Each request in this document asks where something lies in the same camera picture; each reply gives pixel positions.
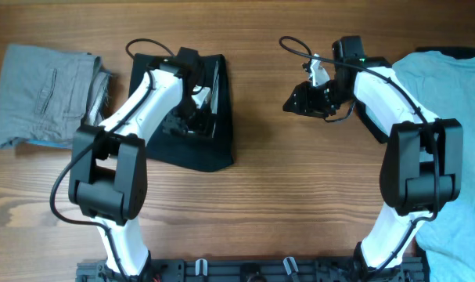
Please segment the black shorts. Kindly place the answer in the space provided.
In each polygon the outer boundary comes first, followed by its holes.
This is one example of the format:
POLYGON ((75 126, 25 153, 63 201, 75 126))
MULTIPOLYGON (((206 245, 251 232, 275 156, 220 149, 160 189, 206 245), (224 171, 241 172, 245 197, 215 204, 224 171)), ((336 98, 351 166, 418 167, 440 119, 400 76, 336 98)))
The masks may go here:
POLYGON ((177 56, 133 57, 129 96, 142 97, 146 87, 152 92, 134 113, 131 130, 146 142, 150 159, 200 172, 216 172, 234 162, 233 124, 229 78, 223 55, 200 56, 180 49, 177 56), (161 122, 183 97, 192 97, 196 86, 212 91, 211 108, 216 114, 213 138, 186 138, 162 132, 161 122))

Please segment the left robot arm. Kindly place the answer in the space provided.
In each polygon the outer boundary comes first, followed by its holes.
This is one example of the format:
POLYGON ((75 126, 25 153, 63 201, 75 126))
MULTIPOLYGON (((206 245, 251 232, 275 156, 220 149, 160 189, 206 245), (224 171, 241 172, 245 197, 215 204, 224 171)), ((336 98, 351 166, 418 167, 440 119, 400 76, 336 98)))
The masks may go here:
POLYGON ((147 145, 157 133, 180 139, 214 137, 219 62, 194 49, 155 56, 127 102, 100 125, 75 133, 68 197, 99 229, 106 259, 82 263, 78 281, 152 281, 139 212, 146 199, 147 145))

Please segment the folded grey shorts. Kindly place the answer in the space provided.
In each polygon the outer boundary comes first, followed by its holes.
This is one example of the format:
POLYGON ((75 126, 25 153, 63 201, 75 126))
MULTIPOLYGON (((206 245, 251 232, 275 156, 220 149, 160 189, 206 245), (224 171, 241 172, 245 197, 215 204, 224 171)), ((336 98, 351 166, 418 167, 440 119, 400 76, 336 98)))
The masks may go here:
POLYGON ((101 57, 8 46, 0 74, 0 149, 20 143, 69 148, 81 125, 98 125, 111 73, 101 57))

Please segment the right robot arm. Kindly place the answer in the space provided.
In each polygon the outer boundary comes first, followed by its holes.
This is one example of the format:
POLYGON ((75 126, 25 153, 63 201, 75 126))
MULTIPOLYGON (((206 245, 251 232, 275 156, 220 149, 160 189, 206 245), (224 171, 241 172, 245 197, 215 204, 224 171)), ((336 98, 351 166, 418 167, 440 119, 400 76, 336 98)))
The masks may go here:
POLYGON ((337 110, 349 103, 387 146, 379 178, 383 207, 346 272, 355 281, 391 280, 402 273, 403 254, 419 228, 459 196, 462 126, 426 109, 383 57, 365 54, 358 36, 333 43, 334 78, 322 67, 326 58, 309 47, 289 51, 306 58, 302 67, 308 79, 294 88, 285 112, 335 123, 337 110))

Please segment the light blue t-shirt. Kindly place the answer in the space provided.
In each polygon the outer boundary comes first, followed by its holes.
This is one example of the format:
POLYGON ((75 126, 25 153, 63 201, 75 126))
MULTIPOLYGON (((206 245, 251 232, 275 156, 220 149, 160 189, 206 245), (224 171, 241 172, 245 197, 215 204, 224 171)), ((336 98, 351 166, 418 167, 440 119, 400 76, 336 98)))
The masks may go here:
POLYGON ((403 269, 416 242, 432 281, 475 281, 475 56, 414 52, 357 74, 356 98, 387 137, 383 207, 358 254, 365 280, 403 269))

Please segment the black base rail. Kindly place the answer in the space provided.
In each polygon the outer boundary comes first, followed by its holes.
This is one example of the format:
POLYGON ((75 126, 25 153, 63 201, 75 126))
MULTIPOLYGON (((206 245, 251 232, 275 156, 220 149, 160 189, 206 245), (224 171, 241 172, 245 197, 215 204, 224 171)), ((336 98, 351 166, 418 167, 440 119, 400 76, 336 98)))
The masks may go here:
MULTIPOLYGON (((348 257, 321 257, 254 261, 207 261, 194 262, 181 259, 153 259, 148 262, 142 277, 129 281, 356 281, 351 279, 348 257)), ((420 257, 404 257, 394 273, 385 270, 370 281, 429 281, 428 272, 420 257)), ((106 261, 77 264, 75 281, 125 281, 119 273, 106 266, 106 261)))

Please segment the black garment under pile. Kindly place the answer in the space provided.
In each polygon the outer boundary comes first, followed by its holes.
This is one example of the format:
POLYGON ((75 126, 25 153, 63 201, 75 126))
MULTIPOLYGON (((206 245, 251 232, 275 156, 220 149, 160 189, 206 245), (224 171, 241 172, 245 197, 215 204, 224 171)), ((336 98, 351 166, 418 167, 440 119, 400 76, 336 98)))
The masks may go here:
MULTIPOLYGON (((463 46, 428 46, 428 47, 417 47, 415 53, 423 52, 439 52, 443 56, 448 56, 456 60, 467 60, 475 57, 475 48, 474 47, 463 47, 463 46)), ((379 143, 386 143, 388 140, 388 134, 386 134, 376 122, 369 116, 369 109, 366 108, 366 105, 363 102, 356 101, 355 109, 358 112, 364 126, 371 132, 373 137, 379 143)))

